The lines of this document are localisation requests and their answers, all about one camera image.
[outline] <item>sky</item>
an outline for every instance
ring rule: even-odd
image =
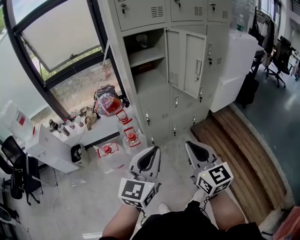
[[[45,1],[47,0],[12,0],[16,23]]]

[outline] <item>black shorts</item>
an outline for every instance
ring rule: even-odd
[[[152,215],[133,240],[214,240],[243,239],[263,240],[256,223],[239,224],[226,232],[218,230],[199,209],[199,203],[192,201],[181,212],[169,212],[163,215]]]

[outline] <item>white marker cube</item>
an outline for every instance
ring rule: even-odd
[[[202,188],[208,196],[213,196],[228,188],[232,180],[233,174],[225,162],[199,173],[197,186]]]
[[[145,209],[154,197],[155,183],[122,178],[118,197],[124,204]]]

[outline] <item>black window frame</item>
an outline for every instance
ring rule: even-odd
[[[121,89],[120,97],[122,99],[126,98],[126,93],[121,82],[121,78],[114,61],[113,53],[111,49],[107,51],[106,59],[104,59],[104,51],[106,49],[107,43],[107,34],[105,31],[104,24],[102,22],[102,17],[100,13],[100,8],[97,0],[86,0],[90,15],[97,33],[97,37],[102,47],[102,52],[95,52],[83,59],[78,60],[77,62],[67,66],[61,71],[57,72],[55,75],[51,76],[46,81],[43,81],[42,76],[38,70],[34,67],[30,56],[26,51],[26,47],[22,41],[22,31],[26,29],[30,24],[32,24],[39,17],[45,13],[51,11],[53,8],[58,5],[66,2],[68,0],[47,0],[37,8],[32,10],[28,15],[26,15],[18,24],[15,22],[15,16],[13,12],[12,0],[0,0],[0,4],[3,4],[3,14],[4,21],[7,28],[7,34],[9,36],[10,42],[13,46],[13,49],[17,55],[17,58],[22,65],[24,71],[28,75],[29,79],[47,102],[47,104],[56,112],[56,114],[64,120],[65,118],[70,119],[70,114],[64,109],[64,107],[59,103],[55,96],[51,93],[51,88],[60,84],[69,77],[97,64],[104,60],[109,59],[112,64],[112,68],[116,75],[118,84]]]

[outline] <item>window sill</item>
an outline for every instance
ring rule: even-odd
[[[126,113],[131,113],[131,107],[125,109]],[[97,120],[96,123],[92,125],[90,131],[87,130],[86,125],[79,127],[75,124],[75,129],[71,129],[69,126],[65,125],[65,128],[70,132],[69,136],[64,135],[54,131],[53,134],[59,138],[61,141],[73,147],[76,144],[81,144],[82,146],[87,146],[91,143],[97,142],[103,138],[106,138],[112,134],[118,132],[118,118],[113,115],[106,117],[101,115],[101,118]]]

